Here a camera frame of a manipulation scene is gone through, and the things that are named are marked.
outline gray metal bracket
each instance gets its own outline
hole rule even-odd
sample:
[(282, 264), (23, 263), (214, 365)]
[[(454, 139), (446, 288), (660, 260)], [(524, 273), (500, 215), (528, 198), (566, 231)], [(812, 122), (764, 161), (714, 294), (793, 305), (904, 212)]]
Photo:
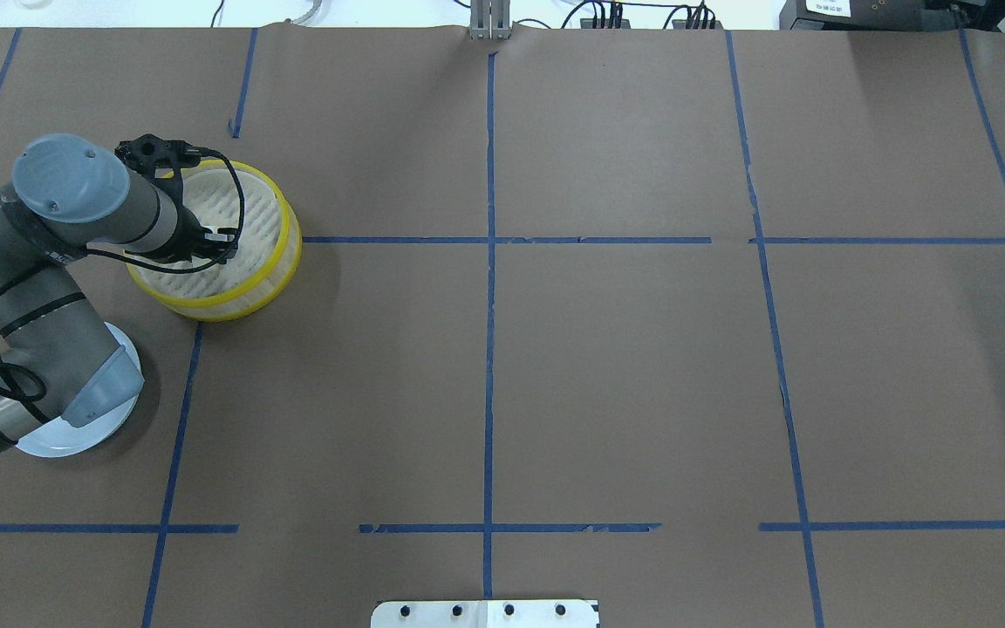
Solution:
[(511, 0), (470, 0), (471, 39), (511, 39)]

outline light blue cap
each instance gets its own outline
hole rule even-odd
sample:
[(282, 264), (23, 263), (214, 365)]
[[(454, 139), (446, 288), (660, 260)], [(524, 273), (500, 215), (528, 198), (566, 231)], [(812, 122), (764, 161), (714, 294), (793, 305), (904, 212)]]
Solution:
[(75, 225), (116, 211), (131, 191), (131, 175), (111, 151), (53, 133), (33, 140), (15, 160), (13, 187), (33, 214)]
[(127, 348), (120, 346), (98, 371), (91, 375), (60, 418), (71, 426), (86, 426), (131, 400), (142, 390), (145, 380)]

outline white plate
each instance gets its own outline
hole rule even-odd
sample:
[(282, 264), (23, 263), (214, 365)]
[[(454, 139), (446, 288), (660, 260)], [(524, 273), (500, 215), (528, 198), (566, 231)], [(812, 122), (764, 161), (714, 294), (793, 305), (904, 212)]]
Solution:
[[(141, 372), (142, 363), (139, 361), (139, 353), (135, 350), (135, 343), (131, 342), (123, 330), (112, 326), (111, 323), (108, 323), (108, 330), (115, 335), (119, 345), (127, 348), (131, 360), (135, 361), (135, 366), (139, 367)], [(136, 394), (135, 398), (123, 403), (119, 408), (80, 428), (68, 425), (68, 421), (56, 417), (33, 432), (25, 434), (17, 442), (17, 448), (40, 458), (62, 458), (71, 456), (72, 453), (83, 452), (84, 449), (100, 444), (115, 433), (116, 429), (127, 421), (127, 417), (131, 416), (131, 410), (135, 409), (138, 400), (139, 396)]]

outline white metal bracket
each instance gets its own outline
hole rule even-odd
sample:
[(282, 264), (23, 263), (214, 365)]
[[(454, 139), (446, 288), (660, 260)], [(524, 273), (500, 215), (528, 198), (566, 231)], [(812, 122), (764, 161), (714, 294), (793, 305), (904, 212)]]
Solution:
[(471, 39), (511, 39), (511, 0), (470, 0)]
[(383, 603), (371, 628), (599, 628), (591, 600), (477, 600)]

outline white cable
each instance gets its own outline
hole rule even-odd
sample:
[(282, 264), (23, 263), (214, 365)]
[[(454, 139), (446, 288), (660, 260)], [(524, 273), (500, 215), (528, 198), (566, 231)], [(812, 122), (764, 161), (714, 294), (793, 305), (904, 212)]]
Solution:
[(286, 20), (286, 23), (307, 23), (308, 20), (313, 19), (316, 12), (321, 10), (321, 4), (324, 4), (324, 0), (313, 0), (313, 8), (305, 12), (304, 16), (296, 17), (294, 20)]

